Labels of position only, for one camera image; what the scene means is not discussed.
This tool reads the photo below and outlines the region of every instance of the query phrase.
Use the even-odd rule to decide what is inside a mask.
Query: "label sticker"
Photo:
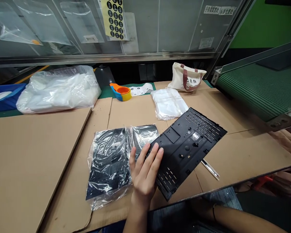
[[[200,138],[200,135],[199,135],[197,132],[195,132],[195,133],[192,134],[191,138],[192,138],[194,141],[197,141],[197,140]]]
[[[98,39],[95,35],[84,36],[86,43],[98,43]]]
[[[223,6],[219,12],[219,15],[233,15],[236,7],[234,6]]]
[[[91,75],[91,74],[86,75],[85,76],[85,79],[89,82],[89,84],[91,86],[98,85],[96,78],[93,75]]]
[[[206,6],[204,14],[218,15],[221,10],[220,6]]]
[[[214,39],[214,37],[201,39],[198,49],[210,48],[212,45],[213,39]]]

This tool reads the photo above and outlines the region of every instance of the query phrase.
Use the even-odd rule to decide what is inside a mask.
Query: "cardboard edge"
[[[72,159],[72,157],[73,157],[73,155],[74,155],[75,148],[76,148],[77,144],[79,143],[79,139],[80,139],[81,135],[83,134],[83,130],[84,130],[85,126],[87,125],[88,119],[89,119],[90,115],[92,114],[92,112],[93,112],[93,109],[92,109],[92,108],[89,108],[89,111],[88,111],[88,114],[87,114],[86,119],[85,119],[85,121],[84,121],[84,124],[83,124],[83,126],[82,126],[82,128],[81,128],[81,130],[80,130],[80,133],[79,133],[79,135],[78,135],[78,137],[77,137],[77,139],[76,139],[76,141],[75,141],[75,143],[74,143],[74,146],[73,146],[73,148],[72,148],[72,150],[71,150],[71,153],[70,153],[70,155],[69,155],[69,157],[68,157],[68,159],[67,159],[67,162],[66,162],[66,164],[65,164],[65,167],[64,167],[64,169],[62,170],[62,173],[61,173],[61,175],[60,175],[60,178],[59,178],[59,180],[57,181],[56,187],[55,187],[55,189],[54,189],[54,191],[53,191],[53,193],[52,193],[51,199],[49,200],[48,205],[47,205],[47,207],[46,207],[46,209],[45,209],[45,211],[44,211],[44,214],[43,214],[42,219],[41,219],[41,221],[40,221],[40,223],[39,223],[39,226],[38,226],[38,228],[37,228],[37,230],[36,230],[36,233],[40,231],[41,227],[43,226],[44,219],[48,216],[49,212],[52,211],[52,208],[51,208],[51,207],[52,207],[52,203],[53,203],[53,201],[54,201],[54,196],[55,196],[56,192],[57,192],[58,189],[59,189],[59,185],[60,185],[60,183],[61,183],[61,180],[62,180],[63,176],[64,176],[65,173],[66,173],[66,169],[67,169],[67,167],[69,166],[69,164],[70,164],[70,162],[71,162],[71,159]]]

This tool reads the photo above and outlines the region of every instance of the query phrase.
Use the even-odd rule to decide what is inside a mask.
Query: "white plastic bag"
[[[168,84],[168,87],[185,92],[194,91],[199,87],[206,73],[205,70],[189,68],[183,64],[174,62],[172,65],[172,81]]]
[[[160,120],[180,117],[189,109],[176,89],[166,88],[152,91],[151,96],[156,105],[156,117]]]
[[[94,107],[100,94],[93,68],[80,65],[35,73],[16,107],[23,114]]]

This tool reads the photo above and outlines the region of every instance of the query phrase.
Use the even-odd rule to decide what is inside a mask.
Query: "hanging plastic bag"
[[[31,0],[13,0],[41,41],[71,45],[48,5]]]
[[[61,2],[60,7],[81,43],[104,42],[93,13],[85,2]]]
[[[0,2],[0,26],[0,40],[42,45],[13,8],[5,2]]]
[[[172,81],[168,84],[168,87],[185,92],[194,91],[200,86],[201,80],[206,73],[205,70],[189,68],[174,62],[172,65]]]
[[[16,107],[23,114],[94,107],[100,94],[93,68],[80,65],[35,73]]]

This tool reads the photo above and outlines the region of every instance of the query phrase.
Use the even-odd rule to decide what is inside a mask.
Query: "sticker sheet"
[[[106,35],[119,40],[128,40],[123,0],[101,0],[100,4]]]

